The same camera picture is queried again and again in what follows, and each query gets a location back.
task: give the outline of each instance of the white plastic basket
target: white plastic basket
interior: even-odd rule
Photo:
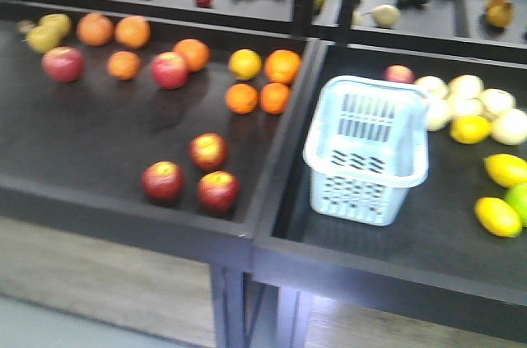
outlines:
[[[427,177],[428,99],[412,85],[341,76],[322,88],[304,145],[311,206],[325,215],[391,224]]]

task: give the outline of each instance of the yellow lemon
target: yellow lemon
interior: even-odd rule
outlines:
[[[484,159],[485,169],[494,182],[504,188],[527,182],[527,161],[508,153],[497,153]]]
[[[499,237],[516,237],[523,228],[520,216],[514,209],[495,197],[481,197],[474,208],[479,223]]]
[[[229,58],[229,69],[236,79],[248,81],[262,71],[262,58],[254,50],[239,49]]]
[[[452,121],[450,136],[462,144],[475,144],[487,138],[491,130],[491,123],[483,116],[463,115]]]

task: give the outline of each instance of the table leg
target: table leg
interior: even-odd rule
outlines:
[[[211,265],[212,306],[217,348],[245,348],[244,273]]]
[[[310,320],[313,295],[279,288],[277,304],[277,348],[303,348]]]

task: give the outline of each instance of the red apple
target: red apple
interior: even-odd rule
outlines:
[[[158,54],[151,65],[152,75],[161,89],[175,89],[189,79],[189,68],[183,56],[176,52]]]
[[[215,132],[205,132],[195,137],[190,142],[189,152],[192,161],[207,172],[219,169],[229,153],[227,142]]]
[[[183,188],[183,170],[171,161],[158,161],[144,170],[141,183],[151,200],[170,203],[179,196]]]
[[[84,57],[71,46],[58,46],[42,56],[42,68],[58,82],[73,82],[84,72]]]
[[[238,178],[227,171],[215,171],[199,180],[198,198],[212,212],[229,211],[238,198]]]
[[[385,80],[399,83],[413,83],[415,76],[408,67],[393,65],[385,69]]]

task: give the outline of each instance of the wooden floor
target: wooden floor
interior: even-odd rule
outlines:
[[[208,266],[198,262],[0,217],[0,295],[214,347]],[[306,347],[525,348],[325,298]]]

